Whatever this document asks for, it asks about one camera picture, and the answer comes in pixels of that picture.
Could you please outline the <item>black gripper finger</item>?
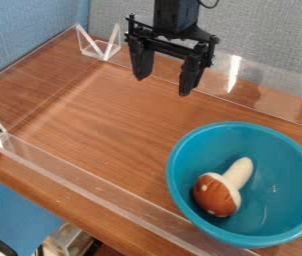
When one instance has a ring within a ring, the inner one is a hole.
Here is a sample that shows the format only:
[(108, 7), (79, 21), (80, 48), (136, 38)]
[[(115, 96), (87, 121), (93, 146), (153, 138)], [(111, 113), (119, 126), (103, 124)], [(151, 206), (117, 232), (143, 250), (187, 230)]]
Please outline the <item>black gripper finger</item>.
[(129, 37), (128, 46), (133, 75), (137, 80), (143, 80), (152, 72), (155, 52), (147, 41), (135, 36)]
[(179, 95), (187, 96), (198, 86), (203, 71), (206, 69), (206, 59), (199, 55), (190, 55), (184, 59), (179, 75)]

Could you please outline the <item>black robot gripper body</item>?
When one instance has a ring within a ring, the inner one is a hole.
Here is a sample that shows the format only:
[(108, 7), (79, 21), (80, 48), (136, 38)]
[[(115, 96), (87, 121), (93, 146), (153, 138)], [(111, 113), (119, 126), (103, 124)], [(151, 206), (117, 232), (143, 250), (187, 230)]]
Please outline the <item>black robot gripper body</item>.
[(203, 56), (206, 68), (212, 65), (215, 46), (219, 38), (203, 31), (196, 25), (191, 25), (180, 33), (163, 32), (157, 28), (136, 20), (133, 15), (127, 17), (128, 31), (125, 42), (135, 36), (147, 41), (153, 52), (182, 59), (190, 55)]

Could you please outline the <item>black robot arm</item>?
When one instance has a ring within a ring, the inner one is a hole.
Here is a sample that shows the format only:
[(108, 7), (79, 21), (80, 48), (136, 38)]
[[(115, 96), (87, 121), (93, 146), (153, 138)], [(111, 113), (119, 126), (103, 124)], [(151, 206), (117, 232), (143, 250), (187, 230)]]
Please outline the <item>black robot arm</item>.
[(207, 6), (200, 0), (155, 0), (151, 25), (133, 13), (125, 17), (125, 42), (137, 80), (151, 75), (155, 53), (160, 52), (183, 60), (179, 95), (187, 96), (198, 87), (204, 69), (214, 65), (219, 44), (219, 38), (198, 26), (199, 7), (212, 9), (216, 5)]

